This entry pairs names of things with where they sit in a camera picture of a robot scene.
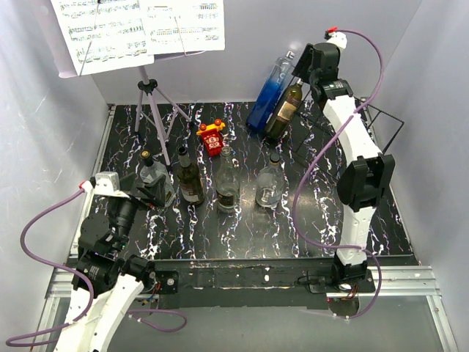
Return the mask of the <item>small clear black-cap bottle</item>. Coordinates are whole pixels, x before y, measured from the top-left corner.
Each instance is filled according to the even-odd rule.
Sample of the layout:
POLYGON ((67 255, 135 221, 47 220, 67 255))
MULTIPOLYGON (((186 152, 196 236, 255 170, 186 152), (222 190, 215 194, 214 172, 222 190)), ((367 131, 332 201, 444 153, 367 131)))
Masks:
POLYGON ((140 159, 143 162, 143 167, 140 171, 140 178, 145 184, 149 185, 158 178, 164 178, 163 198, 165 207, 168 208, 175 199, 175 191, 166 166, 159 161, 156 161, 149 150, 142 150, 140 153, 140 159))

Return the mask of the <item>dark green wine bottle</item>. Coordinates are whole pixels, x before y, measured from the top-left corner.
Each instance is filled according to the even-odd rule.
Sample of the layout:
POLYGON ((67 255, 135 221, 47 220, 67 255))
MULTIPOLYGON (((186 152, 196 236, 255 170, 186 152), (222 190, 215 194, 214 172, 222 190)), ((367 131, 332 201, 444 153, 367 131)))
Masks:
POLYGON ((178 148, 180 166, 177 178, 183 198, 192 205, 199 205, 204 201, 204 186, 198 165, 189 156, 186 147, 178 148))

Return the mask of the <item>green wine bottle silver neck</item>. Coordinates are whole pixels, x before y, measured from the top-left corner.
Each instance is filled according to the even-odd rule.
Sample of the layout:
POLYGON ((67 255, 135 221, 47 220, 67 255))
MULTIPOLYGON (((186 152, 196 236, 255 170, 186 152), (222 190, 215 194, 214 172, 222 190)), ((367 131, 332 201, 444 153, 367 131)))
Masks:
POLYGON ((292 121, 294 113, 298 110, 303 97, 303 81, 298 78, 296 82, 287 87, 265 126, 265 135, 270 139, 279 139, 292 121))

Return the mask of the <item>tall clear bottle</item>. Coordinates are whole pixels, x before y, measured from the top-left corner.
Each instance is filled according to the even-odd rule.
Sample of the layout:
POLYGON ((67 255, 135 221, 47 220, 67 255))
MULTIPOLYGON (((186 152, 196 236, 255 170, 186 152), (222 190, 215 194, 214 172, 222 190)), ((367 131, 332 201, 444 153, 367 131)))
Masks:
POLYGON ((215 176, 215 191, 218 206, 225 210, 234 210, 240 201, 240 177, 234 150, 225 145, 221 149, 221 165, 215 176))

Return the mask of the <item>clear bottle with blue label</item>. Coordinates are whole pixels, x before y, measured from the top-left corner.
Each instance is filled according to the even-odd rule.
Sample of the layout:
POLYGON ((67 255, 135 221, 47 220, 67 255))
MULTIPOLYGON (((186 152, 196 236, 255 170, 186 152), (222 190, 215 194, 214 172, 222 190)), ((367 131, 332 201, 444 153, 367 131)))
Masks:
POLYGON ((256 203, 263 208, 275 209, 281 200, 284 185, 280 155, 272 153, 268 165, 259 172, 256 179, 256 203))

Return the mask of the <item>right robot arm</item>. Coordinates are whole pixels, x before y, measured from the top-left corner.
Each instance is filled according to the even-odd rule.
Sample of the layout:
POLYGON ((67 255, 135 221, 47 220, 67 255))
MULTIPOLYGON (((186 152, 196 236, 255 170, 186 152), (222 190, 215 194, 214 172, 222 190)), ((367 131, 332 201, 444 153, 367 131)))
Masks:
POLYGON ((334 246, 330 273, 305 275, 303 285, 335 287, 340 291, 356 290, 366 280, 366 246, 372 217, 389 187, 395 167, 392 155, 385 155, 373 142, 355 105, 347 81, 339 78, 339 61, 343 44, 332 40, 308 44, 293 71, 294 76, 309 83, 315 103, 332 125, 344 152, 346 167, 337 183, 344 208, 339 245, 334 246))

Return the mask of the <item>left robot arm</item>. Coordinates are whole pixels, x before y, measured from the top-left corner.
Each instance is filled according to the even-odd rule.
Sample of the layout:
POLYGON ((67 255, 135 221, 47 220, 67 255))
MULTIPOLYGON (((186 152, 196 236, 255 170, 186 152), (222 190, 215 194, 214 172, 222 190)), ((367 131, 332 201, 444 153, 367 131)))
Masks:
POLYGON ((136 213, 165 205, 165 180, 137 183, 133 175, 99 172, 80 185, 108 199, 106 214, 92 213, 81 223, 78 262, 73 276, 67 327, 55 351, 106 351, 132 301, 161 286, 155 265, 137 255, 123 260, 136 213))

